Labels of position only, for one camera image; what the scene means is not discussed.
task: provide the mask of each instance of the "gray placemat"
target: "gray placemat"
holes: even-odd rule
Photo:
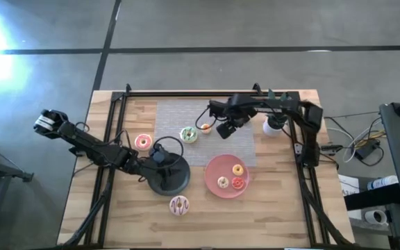
[[[195,120],[205,110],[208,100],[160,100],[157,103],[155,139],[166,135],[180,138],[180,131],[186,126],[195,127]],[[199,126],[211,124],[214,119],[208,112],[199,120]],[[206,166],[215,156],[229,153],[240,158],[247,167],[256,166],[256,152],[254,151],[253,128],[251,121],[238,128],[226,140],[222,139],[214,125],[211,133],[204,135],[198,131],[199,137],[192,144],[183,143],[185,153],[183,157],[191,166]],[[162,141],[164,148],[170,152],[180,153],[180,145],[170,139]]]

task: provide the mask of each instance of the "donut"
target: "donut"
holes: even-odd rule
[[[231,182],[233,188],[239,190],[242,189],[244,187],[244,179],[240,178],[240,177],[234,177],[232,182]]]
[[[150,135],[141,134],[135,139],[135,148],[140,151],[147,151],[152,146],[152,138]]]
[[[229,185],[229,181],[226,177],[222,176],[217,180],[217,184],[218,184],[219,188],[227,188]]]
[[[184,215],[189,210],[188,198],[183,195],[178,195],[172,198],[171,202],[169,202],[169,210],[175,215]]]
[[[198,134],[197,130],[192,127],[186,127],[180,132],[180,139],[184,143],[193,143],[197,140]]]
[[[203,125],[201,125],[200,128],[202,128],[201,132],[206,134],[206,135],[211,133],[211,127],[209,126],[209,124],[203,124]]]
[[[244,168],[243,168],[240,164],[234,165],[234,167],[233,167],[233,173],[234,173],[236,176],[241,176],[241,175],[243,174],[243,172],[244,172]]]

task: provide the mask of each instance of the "gray floor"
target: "gray floor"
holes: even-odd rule
[[[0,49],[102,48],[113,5],[0,0]],[[123,0],[112,39],[115,48],[340,45],[400,45],[400,0]],[[35,134],[32,125],[42,108],[83,121],[99,59],[0,56],[0,151],[35,172],[32,183],[14,180],[10,186],[0,249],[55,244],[75,157],[68,144]],[[101,89],[124,89],[126,83],[136,90],[248,89],[255,82],[273,89],[316,88],[325,115],[374,111],[400,101],[400,51],[110,55]],[[359,133],[376,117],[340,121]],[[332,141],[347,143],[343,135],[330,134]],[[353,160],[341,164],[340,173],[393,174],[386,152],[380,165]],[[386,238],[356,240],[383,247]]]

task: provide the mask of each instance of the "red plate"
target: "red plate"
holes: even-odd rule
[[[241,176],[236,176],[233,173],[233,167],[236,164],[240,164],[244,169],[244,172]],[[226,177],[229,181],[229,185],[227,188],[220,188],[217,184],[217,180],[222,176]],[[244,187],[239,190],[236,190],[232,185],[232,180],[235,177],[240,177],[244,179]],[[229,154],[216,156],[208,163],[208,166],[206,167],[205,182],[208,189],[218,197],[224,199],[236,198],[237,196],[241,195],[248,187],[248,168],[245,167],[242,160],[240,160],[236,156]]]

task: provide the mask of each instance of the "glazed donut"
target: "glazed donut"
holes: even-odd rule
[[[232,180],[232,186],[233,188],[239,190],[242,189],[244,187],[244,179],[240,178],[240,177],[235,177]]]
[[[217,184],[218,184],[219,188],[227,188],[229,185],[229,181],[226,177],[222,176],[217,180]]]
[[[197,130],[192,127],[186,127],[180,132],[180,139],[184,143],[193,143],[197,140]]]
[[[241,176],[241,175],[243,174],[243,172],[244,172],[244,168],[243,168],[240,164],[234,165],[234,167],[233,167],[233,173],[234,173],[236,176]]]
[[[140,151],[147,151],[152,146],[152,138],[150,135],[141,134],[135,139],[135,148]]]
[[[209,126],[209,124],[203,124],[203,125],[201,125],[200,128],[202,128],[201,132],[206,134],[206,135],[211,133],[211,127]]]
[[[172,198],[169,202],[169,210],[175,215],[184,215],[189,210],[189,201],[183,195],[178,195]]]

